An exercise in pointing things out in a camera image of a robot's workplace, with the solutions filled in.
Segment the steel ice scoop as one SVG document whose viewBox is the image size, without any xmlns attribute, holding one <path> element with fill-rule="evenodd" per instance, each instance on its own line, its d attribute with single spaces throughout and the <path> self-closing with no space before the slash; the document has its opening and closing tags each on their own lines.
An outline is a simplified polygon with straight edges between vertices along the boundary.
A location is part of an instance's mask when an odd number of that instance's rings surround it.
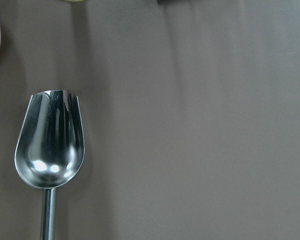
<svg viewBox="0 0 300 240">
<path fill-rule="evenodd" d="M 85 140 L 78 96 L 47 90 L 30 97 L 14 153 L 14 165 L 29 186 L 42 189 L 40 239 L 55 238 L 57 188 L 79 172 Z"/>
</svg>

